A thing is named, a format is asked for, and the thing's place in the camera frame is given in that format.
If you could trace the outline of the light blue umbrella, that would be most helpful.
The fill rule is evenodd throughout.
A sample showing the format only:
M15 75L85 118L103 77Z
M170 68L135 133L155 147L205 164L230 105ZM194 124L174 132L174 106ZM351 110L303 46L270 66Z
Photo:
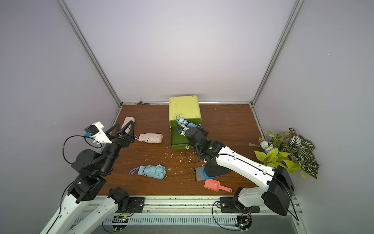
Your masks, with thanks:
M166 168L160 164L157 166L141 165L137 168L132 169L129 174L133 175L135 172L137 172L140 176L146 176L155 179L164 179L166 176Z
M183 126L183 127L186 127L187 129L198 127L196 124L188 121L187 119L182 118L180 115L176 116L176 122L177 122L177 126Z

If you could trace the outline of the pink umbrella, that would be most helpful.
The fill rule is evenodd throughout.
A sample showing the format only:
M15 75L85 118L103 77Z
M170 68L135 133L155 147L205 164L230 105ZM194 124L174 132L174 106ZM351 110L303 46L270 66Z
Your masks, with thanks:
M130 124L131 122L135 123L134 117L125 117L124 122L122 123L121 129L125 129L126 132L129 132L131 128L131 124Z
M140 134L139 136L135 136L135 139L139 142L145 142L150 144L161 144L163 141L162 134L155 134L155 133L145 133Z

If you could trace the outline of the yellow-green drawer cabinet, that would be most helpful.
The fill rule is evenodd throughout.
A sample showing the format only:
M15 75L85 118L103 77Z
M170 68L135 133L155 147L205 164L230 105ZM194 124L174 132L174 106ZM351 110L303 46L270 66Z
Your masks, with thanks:
M197 96L171 97L168 102L170 126L170 144L172 150L183 150L188 146L187 138L178 131L178 127L200 125L202 122Z

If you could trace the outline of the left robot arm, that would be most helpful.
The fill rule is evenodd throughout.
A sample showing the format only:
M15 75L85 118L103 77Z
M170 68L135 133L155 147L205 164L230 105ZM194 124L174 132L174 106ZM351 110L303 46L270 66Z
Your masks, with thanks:
M83 221L74 224L105 185L105 177L112 174L120 150L129 147L135 141L132 120L123 127L115 124L107 131L103 129L104 126L99 121L85 129L86 133L82 138L93 140L97 148L102 148L102 152L98 153L92 149L83 150L71 163L71 167L79 175L64 190L59 208L43 228L43 234L90 234L107 217L117 211L126 212L131 207L130 195L117 187L111 189L107 198Z

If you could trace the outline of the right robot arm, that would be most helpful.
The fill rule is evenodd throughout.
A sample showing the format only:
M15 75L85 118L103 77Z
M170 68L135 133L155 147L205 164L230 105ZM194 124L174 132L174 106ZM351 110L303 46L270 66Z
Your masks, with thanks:
M177 132L185 136L195 155L205 163L202 175L216 178L234 171L256 184L262 191L261 199L271 211L285 216L292 203L294 184L282 166L272 168L254 162L216 140L208 140L208 132L200 126L178 126Z

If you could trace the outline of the black and blue work glove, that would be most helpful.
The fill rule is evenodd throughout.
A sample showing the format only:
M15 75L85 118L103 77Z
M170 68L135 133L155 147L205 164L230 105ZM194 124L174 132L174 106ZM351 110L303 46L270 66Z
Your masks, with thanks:
M196 181L203 181L207 179L215 179L221 176L225 176L227 173L223 175L218 175L218 176L208 176L205 173L205 166L201 166L201 167L194 168L194 174L195 174Z

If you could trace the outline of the pink plastic scoop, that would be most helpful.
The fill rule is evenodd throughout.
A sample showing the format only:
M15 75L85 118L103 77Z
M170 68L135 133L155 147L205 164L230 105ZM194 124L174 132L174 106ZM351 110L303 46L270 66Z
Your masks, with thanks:
M215 192L219 192L220 190L223 190L229 193L233 192L231 188L221 185L219 181L214 180L214 179L206 179L204 183L204 187Z

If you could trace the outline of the left electronics board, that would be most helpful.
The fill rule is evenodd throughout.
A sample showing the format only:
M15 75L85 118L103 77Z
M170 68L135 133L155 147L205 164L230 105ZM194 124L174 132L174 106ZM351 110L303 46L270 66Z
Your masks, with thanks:
M129 220L130 219L128 216L115 216L112 220L112 227L114 229L114 232L121 232L123 229L125 229L129 224Z

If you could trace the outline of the electronics board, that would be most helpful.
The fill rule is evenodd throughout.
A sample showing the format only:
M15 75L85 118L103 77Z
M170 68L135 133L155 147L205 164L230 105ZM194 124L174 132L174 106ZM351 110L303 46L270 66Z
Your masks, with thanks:
M237 216L237 227L241 232L246 231L252 226L252 215L250 213L243 213Z
M121 232L123 229L125 229L129 224L129 220L130 219L128 216L115 216L112 220L112 227L114 229L114 232Z

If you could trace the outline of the artificial potted plant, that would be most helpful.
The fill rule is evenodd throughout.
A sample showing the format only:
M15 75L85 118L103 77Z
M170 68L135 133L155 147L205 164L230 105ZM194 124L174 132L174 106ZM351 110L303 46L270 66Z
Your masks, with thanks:
M290 174L299 172L304 179L308 176L318 178L319 164L313 154L316 147L310 140L293 128L279 134L267 133L271 140L260 137L257 144L248 144L259 149L255 156L263 165L274 169L280 166Z

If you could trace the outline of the right electronics board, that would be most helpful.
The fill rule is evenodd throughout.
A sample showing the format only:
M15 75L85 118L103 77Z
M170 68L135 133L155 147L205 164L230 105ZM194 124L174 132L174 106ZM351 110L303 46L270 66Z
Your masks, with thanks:
M250 213L243 213L237 216L237 227L241 232L246 231L252 226L252 215Z

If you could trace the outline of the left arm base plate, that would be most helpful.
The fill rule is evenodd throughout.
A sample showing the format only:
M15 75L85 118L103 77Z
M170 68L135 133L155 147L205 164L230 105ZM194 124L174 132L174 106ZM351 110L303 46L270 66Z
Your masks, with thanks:
M117 213L141 213L145 205L145 197L129 197L118 204Z

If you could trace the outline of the aluminium front rail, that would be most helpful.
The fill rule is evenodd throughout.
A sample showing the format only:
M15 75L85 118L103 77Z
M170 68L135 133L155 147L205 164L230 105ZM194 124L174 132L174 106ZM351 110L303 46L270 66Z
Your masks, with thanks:
M114 232L112 227L112 220L115 216L122 215L129 217L129 224L127 227L133 225L140 226L155 226L155 225L206 225L224 230L239 230L237 227L237 216L242 214L222 213L216 207L220 197L217 196L144 196L145 205L141 213L120 213L115 212L107 217L102 224L97 228L103 227L106 234L119 234ZM75 225L84 220L98 205L104 201L105 196L96 197L80 214L74 222ZM255 219L257 217L265 218L264 226L268 227L271 224L272 218L279 218L287 224L295 227L298 234L311 233L310 228L306 223L306 219L301 211L298 201L295 197L292 198L292 203L288 208L286 216L280 216L271 211L265 205L260 204L259 198L252 198L249 202L250 206L259 206L260 213L251 213L252 226L255 226Z

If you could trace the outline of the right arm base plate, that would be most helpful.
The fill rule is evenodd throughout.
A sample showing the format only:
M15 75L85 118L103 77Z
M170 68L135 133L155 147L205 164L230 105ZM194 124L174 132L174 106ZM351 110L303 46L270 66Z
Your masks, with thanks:
M239 202L239 194L242 192L244 187L239 187L233 197L220 197L216 207L221 210L222 213L260 213L259 206L246 207Z

